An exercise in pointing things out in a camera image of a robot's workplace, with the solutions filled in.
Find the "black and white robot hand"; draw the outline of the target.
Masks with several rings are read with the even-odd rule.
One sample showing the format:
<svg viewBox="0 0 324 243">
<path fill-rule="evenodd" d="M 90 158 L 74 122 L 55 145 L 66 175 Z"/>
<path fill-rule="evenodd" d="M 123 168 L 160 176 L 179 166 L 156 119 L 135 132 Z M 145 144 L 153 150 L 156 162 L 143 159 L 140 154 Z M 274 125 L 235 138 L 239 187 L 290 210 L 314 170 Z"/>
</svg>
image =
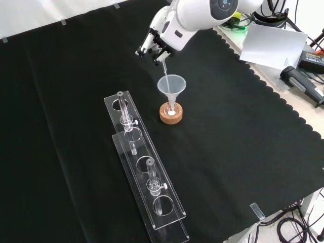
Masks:
<svg viewBox="0 0 324 243">
<path fill-rule="evenodd" d="M 176 10 L 165 6 L 152 19 L 148 33 L 136 50 L 136 55 L 142 57 L 154 52 L 153 61 L 158 65 L 176 52 L 183 50 L 195 34 L 196 31 L 187 31 L 181 26 Z"/>
</svg>

